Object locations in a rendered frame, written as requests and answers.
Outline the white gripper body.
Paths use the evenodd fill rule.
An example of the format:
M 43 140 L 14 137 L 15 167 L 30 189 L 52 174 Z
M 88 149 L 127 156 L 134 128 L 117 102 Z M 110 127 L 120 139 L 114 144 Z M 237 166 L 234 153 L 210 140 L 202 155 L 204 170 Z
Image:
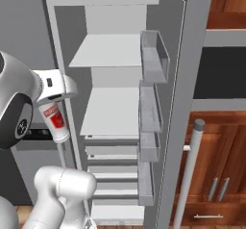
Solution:
M 62 99 L 71 98 L 78 95 L 78 88 L 76 82 L 69 76 L 63 74 L 64 83 L 64 94 L 61 96 Z

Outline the white liquor bottle red label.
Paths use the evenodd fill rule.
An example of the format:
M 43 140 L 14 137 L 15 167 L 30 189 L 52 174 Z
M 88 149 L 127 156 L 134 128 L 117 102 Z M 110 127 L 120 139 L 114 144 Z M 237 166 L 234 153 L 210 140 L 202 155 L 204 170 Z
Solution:
M 38 110 L 48 127 L 55 143 L 66 142 L 70 133 L 66 127 L 62 113 L 56 102 L 48 103 L 38 107 Z

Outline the white fridge shelf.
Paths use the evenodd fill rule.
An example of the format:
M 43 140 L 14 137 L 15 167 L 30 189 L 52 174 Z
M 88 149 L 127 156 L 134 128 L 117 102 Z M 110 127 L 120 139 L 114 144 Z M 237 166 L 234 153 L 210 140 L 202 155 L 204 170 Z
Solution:
M 80 135 L 94 139 L 137 139 L 138 97 L 138 88 L 93 88 Z
M 140 34 L 87 35 L 70 67 L 140 66 Z

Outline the white fridge drawer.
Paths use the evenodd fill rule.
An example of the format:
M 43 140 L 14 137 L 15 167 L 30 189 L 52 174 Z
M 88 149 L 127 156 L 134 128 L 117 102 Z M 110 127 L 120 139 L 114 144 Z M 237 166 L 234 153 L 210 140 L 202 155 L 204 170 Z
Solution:
M 144 208 L 137 205 L 93 205 L 91 216 L 99 224 L 142 224 Z
M 87 146 L 86 153 L 90 160 L 135 160 L 137 158 L 137 146 Z

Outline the grey fridge body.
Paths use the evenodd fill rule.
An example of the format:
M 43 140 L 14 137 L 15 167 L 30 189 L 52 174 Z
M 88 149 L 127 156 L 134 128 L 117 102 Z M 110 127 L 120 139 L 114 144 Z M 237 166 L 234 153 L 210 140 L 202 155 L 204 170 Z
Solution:
M 159 0 L 45 0 L 58 66 L 72 78 L 78 95 L 66 100 L 67 121 L 71 132 L 76 165 L 92 173 L 97 190 L 86 202 L 93 205 L 137 205 L 139 123 L 137 139 L 94 139 L 81 136 L 88 100 L 93 88 L 138 88 L 143 80 L 140 66 L 70 67 L 87 35 L 140 34 L 147 29 L 147 9 Z M 90 160 L 87 146 L 136 145 L 135 160 Z

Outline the grey closed fridge door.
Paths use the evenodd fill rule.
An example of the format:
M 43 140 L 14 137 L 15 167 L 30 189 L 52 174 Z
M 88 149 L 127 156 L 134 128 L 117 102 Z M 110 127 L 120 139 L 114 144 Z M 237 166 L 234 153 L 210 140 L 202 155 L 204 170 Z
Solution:
M 45 0 L 0 0 L 0 50 L 32 69 L 58 66 Z M 23 140 L 0 150 L 0 195 L 14 206 L 34 205 L 37 170 L 60 163 L 52 140 Z

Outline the grey open fridge door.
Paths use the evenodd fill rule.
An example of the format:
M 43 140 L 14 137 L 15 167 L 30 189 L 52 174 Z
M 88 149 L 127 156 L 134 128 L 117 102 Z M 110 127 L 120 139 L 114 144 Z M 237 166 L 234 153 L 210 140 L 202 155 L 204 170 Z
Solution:
M 170 57 L 168 82 L 158 84 L 160 160 L 153 164 L 155 204 L 144 229 L 168 229 L 211 0 L 160 0 L 148 8 L 147 28 L 158 30 Z

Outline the clear grey door bin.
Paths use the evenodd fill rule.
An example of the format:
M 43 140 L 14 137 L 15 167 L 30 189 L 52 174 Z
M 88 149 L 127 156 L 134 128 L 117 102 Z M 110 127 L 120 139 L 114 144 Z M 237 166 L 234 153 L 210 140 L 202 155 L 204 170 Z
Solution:
M 153 206 L 155 202 L 155 189 L 152 165 L 150 163 L 139 162 L 137 178 L 138 204 L 140 206 Z
M 160 138 L 158 133 L 141 133 L 139 154 L 142 162 L 155 163 L 160 158 Z
M 143 80 L 166 84 L 170 57 L 159 31 L 148 30 L 140 33 L 140 53 Z
M 155 83 L 139 83 L 139 123 L 144 133 L 160 133 L 163 119 Z

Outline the grey built-in oven black window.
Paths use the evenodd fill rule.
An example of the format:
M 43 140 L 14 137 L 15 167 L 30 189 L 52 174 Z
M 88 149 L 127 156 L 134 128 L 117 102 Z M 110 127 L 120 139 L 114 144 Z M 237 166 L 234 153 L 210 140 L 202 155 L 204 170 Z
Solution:
M 246 111 L 246 29 L 207 30 L 193 111 Z

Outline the brown wooden cupboard above oven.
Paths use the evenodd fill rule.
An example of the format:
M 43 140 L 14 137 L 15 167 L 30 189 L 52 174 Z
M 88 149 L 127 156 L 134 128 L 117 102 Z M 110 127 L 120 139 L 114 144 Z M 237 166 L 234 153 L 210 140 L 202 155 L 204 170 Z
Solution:
M 209 29 L 246 29 L 246 0 L 211 0 Z

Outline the brown wooden drawer front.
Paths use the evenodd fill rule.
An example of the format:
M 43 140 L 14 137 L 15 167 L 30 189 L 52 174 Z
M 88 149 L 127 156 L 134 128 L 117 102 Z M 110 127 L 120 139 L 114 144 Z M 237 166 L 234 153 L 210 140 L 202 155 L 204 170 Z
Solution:
M 197 214 L 221 215 L 223 218 L 196 219 Z M 187 203 L 181 225 L 246 225 L 246 203 Z

